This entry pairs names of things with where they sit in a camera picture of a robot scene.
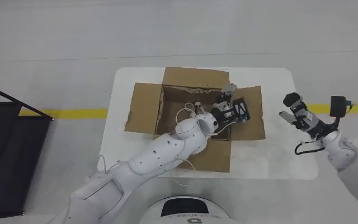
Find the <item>cardboard box flap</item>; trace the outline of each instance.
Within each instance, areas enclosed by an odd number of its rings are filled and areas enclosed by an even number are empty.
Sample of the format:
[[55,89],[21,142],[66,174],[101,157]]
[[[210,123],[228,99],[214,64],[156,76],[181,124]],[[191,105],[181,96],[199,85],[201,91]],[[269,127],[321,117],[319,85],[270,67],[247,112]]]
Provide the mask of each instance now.
[[[206,148],[188,158],[195,170],[230,172],[231,142],[208,140]],[[188,162],[183,162],[179,168],[192,170]]]
[[134,85],[128,120],[124,131],[155,133],[161,91],[161,84],[136,83]]
[[244,97],[250,114],[250,120],[245,123],[236,123],[231,125],[231,140],[261,140],[265,139],[265,128],[262,119],[262,95],[261,86],[238,88],[232,100]]
[[230,84],[229,73],[196,68],[167,67],[163,85],[222,89]]

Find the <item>yellow floor line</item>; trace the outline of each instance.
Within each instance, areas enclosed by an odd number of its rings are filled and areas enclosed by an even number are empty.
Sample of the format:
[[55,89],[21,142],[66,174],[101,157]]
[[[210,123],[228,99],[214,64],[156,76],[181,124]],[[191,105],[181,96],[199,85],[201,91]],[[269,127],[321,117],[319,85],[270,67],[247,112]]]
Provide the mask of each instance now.
[[[56,119],[88,119],[88,118],[107,118],[108,109],[44,109],[41,110]],[[21,110],[20,116],[34,116],[36,113],[31,110]]]
[[[308,105],[311,112],[315,114],[329,114],[328,104],[311,104]],[[97,109],[43,109],[41,110],[57,119],[105,119],[107,118],[107,108]],[[358,107],[354,107],[350,114],[358,114]],[[37,115],[30,110],[21,110],[20,116],[34,116]]]

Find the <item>black stand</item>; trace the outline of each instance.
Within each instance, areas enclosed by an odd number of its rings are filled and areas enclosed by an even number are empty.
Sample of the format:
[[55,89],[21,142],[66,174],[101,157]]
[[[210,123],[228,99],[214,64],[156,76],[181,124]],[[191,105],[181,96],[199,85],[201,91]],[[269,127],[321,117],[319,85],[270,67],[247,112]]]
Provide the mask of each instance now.
[[[21,216],[54,118],[0,91],[0,218]],[[19,116],[25,107],[37,116]]]

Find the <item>small black box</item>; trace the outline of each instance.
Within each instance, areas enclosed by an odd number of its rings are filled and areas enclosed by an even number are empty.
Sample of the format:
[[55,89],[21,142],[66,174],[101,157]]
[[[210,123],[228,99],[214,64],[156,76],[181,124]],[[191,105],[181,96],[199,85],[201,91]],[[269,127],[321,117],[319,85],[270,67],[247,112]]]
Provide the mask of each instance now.
[[344,96],[331,96],[330,116],[343,118],[346,116],[347,104]]

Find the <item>black cable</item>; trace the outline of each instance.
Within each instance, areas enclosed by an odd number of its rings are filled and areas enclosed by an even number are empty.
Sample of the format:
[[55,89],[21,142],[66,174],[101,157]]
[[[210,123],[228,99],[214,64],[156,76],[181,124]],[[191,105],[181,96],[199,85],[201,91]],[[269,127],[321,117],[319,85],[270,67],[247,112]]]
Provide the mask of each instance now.
[[325,147],[322,147],[322,148],[319,148],[317,150],[308,150],[308,151],[303,151],[303,152],[297,152],[298,148],[301,147],[303,144],[307,144],[307,143],[313,143],[313,142],[301,142],[300,144],[298,144],[295,148],[295,154],[296,155],[302,155],[302,154],[305,154],[305,153],[313,153],[313,152],[319,152],[319,151],[323,151],[325,150],[326,148]]

